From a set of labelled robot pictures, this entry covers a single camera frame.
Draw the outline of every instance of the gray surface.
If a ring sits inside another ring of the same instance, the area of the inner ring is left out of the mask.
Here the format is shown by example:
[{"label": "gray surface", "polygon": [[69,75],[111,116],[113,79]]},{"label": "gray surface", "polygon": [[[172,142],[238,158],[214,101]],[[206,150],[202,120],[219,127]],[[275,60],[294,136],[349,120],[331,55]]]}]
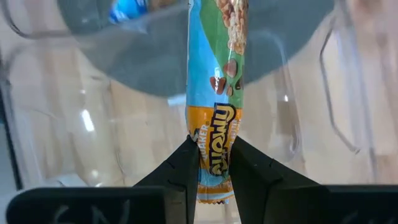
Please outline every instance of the gray surface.
[{"label": "gray surface", "polygon": [[[110,1],[58,0],[58,3],[72,32],[87,34],[113,26],[107,22]],[[245,83],[280,67],[281,51],[287,59],[293,56],[332,9],[333,0],[249,0]],[[88,16],[91,19],[83,24]],[[277,36],[283,49],[270,38],[254,35],[262,30]],[[187,10],[153,20],[147,26],[147,34],[115,26],[105,33],[90,40],[80,39],[90,42],[91,47],[82,51],[96,68],[130,88],[153,95],[185,93]]]}]

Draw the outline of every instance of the chocolate chip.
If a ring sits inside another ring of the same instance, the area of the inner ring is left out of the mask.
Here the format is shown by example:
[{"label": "chocolate chip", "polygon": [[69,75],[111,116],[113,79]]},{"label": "chocolate chip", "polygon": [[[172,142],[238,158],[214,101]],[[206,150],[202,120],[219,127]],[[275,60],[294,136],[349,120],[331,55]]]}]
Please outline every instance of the chocolate chip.
[{"label": "chocolate chip", "polygon": [[226,90],[226,95],[227,96],[232,96],[234,94],[234,90],[232,88],[232,86],[228,86],[228,89]]},{"label": "chocolate chip", "polygon": [[211,87],[218,95],[223,94],[225,83],[226,83],[226,78],[224,77],[223,78],[210,77]]},{"label": "chocolate chip", "polygon": [[238,64],[233,58],[231,58],[228,63],[226,63],[223,67],[223,71],[231,78],[234,78],[236,76],[237,69]]},{"label": "chocolate chip", "polygon": [[242,82],[242,78],[240,78],[235,84],[235,89],[240,90],[242,88],[243,88],[243,82]]}]

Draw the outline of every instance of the granola bar wrapper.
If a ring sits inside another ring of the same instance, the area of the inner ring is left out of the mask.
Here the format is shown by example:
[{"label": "granola bar wrapper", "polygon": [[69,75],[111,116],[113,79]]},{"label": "granola bar wrapper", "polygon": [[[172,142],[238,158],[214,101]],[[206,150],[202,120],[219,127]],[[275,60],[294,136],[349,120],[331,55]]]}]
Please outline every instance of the granola bar wrapper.
[{"label": "granola bar wrapper", "polygon": [[229,156],[243,107],[247,0],[190,0],[187,126],[201,154],[198,201],[233,196]]}]

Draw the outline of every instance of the wooden table surface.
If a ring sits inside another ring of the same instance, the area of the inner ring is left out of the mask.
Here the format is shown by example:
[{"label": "wooden table surface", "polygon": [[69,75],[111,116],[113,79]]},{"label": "wooden table surface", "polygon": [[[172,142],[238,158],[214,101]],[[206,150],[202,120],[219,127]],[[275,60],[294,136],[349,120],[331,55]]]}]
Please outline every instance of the wooden table surface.
[{"label": "wooden table surface", "polygon": [[[350,151],[336,134],[328,113],[319,54],[332,16],[286,66],[245,86],[239,135],[320,183],[396,184],[398,33],[388,27],[396,21],[393,8],[398,5],[380,0],[366,8],[356,1],[350,6],[359,60],[341,54],[355,49],[340,38],[349,30],[339,28],[323,58],[336,127],[359,153]],[[26,24],[32,30],[65,28],[55,1],[15,0],[12,7],[20,9],[23,19],[30,18]],[[13,34],[3,20],[0,28],[4,55],[32,43]],[[76,173],[92,186],[134,185],[185,139],[185,105],[170,105],[166,98],[109,80],[74,47],[73,39],[71,43],[47,50],[29,48],[11,67],[23,182],[30,187]],[[288,149],[294,139],[299,144],[292,157]],[[196,218],[197,223],[237,223],[238,213],[234,201],[198,205]]]}]

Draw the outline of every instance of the blue object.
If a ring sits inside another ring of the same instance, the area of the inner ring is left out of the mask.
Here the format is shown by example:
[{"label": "blue object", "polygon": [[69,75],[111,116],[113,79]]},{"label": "blue object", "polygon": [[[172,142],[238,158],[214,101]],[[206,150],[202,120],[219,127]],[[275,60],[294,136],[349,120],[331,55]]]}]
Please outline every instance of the blue object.
[{"label": "blue object", "polygon": [[148,13],[145,0],[117,0],[109,12],[109,20],[119,23]]}]

